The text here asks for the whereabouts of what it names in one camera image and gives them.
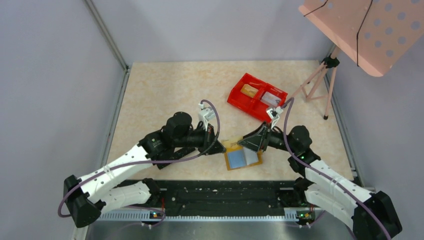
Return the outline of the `yellow leather card holder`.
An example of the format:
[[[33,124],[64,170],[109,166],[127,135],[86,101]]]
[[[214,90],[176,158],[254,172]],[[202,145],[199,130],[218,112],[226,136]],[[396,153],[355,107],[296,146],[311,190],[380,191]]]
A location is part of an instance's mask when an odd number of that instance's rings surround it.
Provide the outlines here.
[[[255,152],[245,147],[228,150],[224,154],[224,158],[228,171],[253,167],[263,163],[261,152]]]

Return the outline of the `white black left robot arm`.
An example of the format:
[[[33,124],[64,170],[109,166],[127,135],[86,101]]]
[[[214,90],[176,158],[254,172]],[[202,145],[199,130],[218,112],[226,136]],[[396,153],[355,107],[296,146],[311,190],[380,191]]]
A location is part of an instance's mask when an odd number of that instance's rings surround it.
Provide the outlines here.
[[[147,134],[116,160],[81,177],[68,176],[58,215],[72,218],[75,227],[83,228],[112,210],[157,201],[161,190],[151,178],[123,187],[119,184],[144,169],[184,162],[195,150],[199,156],[225,153],[219,131],[210,124],[218,118],[215,110],[206,107],[198,113],[199,122],[193,127],[188,113],[176,112],[161,129]]]

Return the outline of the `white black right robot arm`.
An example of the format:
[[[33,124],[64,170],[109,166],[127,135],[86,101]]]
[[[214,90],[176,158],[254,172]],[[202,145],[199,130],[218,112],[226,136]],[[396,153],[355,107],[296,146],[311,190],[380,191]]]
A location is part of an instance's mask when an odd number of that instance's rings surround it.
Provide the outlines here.
[[[267,147],[293,152],[294,156],[288,158],[289,165],[301,175],[294,185],[297,198],[343,222],[356,239],[391,240],[402,232],[391,198],[383,191],[371,192],[329,167],[310,148],[312,139],[304,125],[284,134],[271,130],[264,122],[238,144],[254,152],[265,151]]]

